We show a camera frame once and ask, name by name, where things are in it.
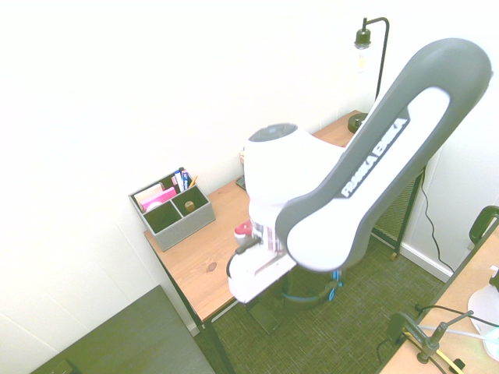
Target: desk clamp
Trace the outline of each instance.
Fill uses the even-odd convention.
[[[472,314],[473,311],[469,310],[449,322],[440,322],[431,337],[428,337],[411,317],[407,316],[405,313],[396,312],[390,318],[390,322],[388,324],[388,339],[393,344],[399,344],[402,342],[401,338],[404,336],[404,330],[409,331],[411,335],[413,335],[414,338],[421,344],[422,350],[417,355],[418,361],[422,364],[426,364],[429,357],[440,347],[439,341],[444,336],[447,328],[461,319],[471,316]]]

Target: yellow pencil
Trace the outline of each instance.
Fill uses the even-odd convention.
[[[191,188],[194,185],[194,183],[196,183],[196,179],[197,179],[197,174],[194,175],[194,179],[192,182],[190,182],[189,188]]]

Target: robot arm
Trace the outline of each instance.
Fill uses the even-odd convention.
[[[412,57],[344,150],[293,125],[252,136],[249,215],[264,229],[260,244],[228,266],[234,296],[249,301],[296,263],[320,272],[358,263],[377,218],[480,100],[491,75],[474,43],[435,41]],[[279,180],[276,173],[285,181],[279,189],[262,182]]]

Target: green carpet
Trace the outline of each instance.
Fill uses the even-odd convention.
[[[285,309],[275,296],[276,288],[267,290],[260,302],[280,323],[270,336],[244,305],[229,310],[214,327],[235,372],[375,373],[380,367],[376,346],[386,337],[390,316],[402,311],[417,317],[414,304],[430,303],[444,285],[404,257],[392,262],[390,255],[390,248],[372,238],[364,259],[346,272],[345,284],[334,300],[312,310]],[[327,282],[323,274],[293,272],[303,284],[301,295]],[[196,342],[215,372],[225,374],[201,334]],[[390,352],[391,345],[386,343],[381,358],[386,359]]]

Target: desk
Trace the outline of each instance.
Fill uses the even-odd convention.
[[[447,306],[462,312],[468,311],[468,300],[471,295],[485,287],[493,275],[490,266],[499,265],[499,228],[497,222],[489,232],[490,236],[484,237],[470,253],[469,258],[459,267],[457,275],[452,277],[446,285],[442,295],[437,296],[433,304]],[[442,321],[454,319],[457,315],[441,309],[431,309],[420,324],[426,326],[437,326]],[[469,319],[463,319],[449,327],[453,330],[463,330],[476,333]],[[494,361],[483,347],[482,341],[471,337],[463,337],[446,333],[442,338],[440,350],[452,361],[460,358],[465,364],[464,372],[492,373],[499,372],[499,362]],[[409,342],[405,342],[397,353],[390,359],[381,370],[382,374],[399,374],[400,372],[411,373],[440,373],[431,362],[421,364],[416,359],[419,351]],[[448,365],[434,355],[434,359],[442,366]]]
[[[346,146],[353,135],[348,130],[348,120],[355,113],[359,112],[345,115],[314,135],[336,146]],[[216,220],[166,252],[161,250],[149,231],[145,235],[194,322],[201,332],[208,334],[207,337],[217,348],[228,372],[233,373],[211,322],[223,308],[234,301],[228,289],[225,269],[237,248],[234,228],[249,219],[250,198],[232,181],[212,192],[208,199]]]

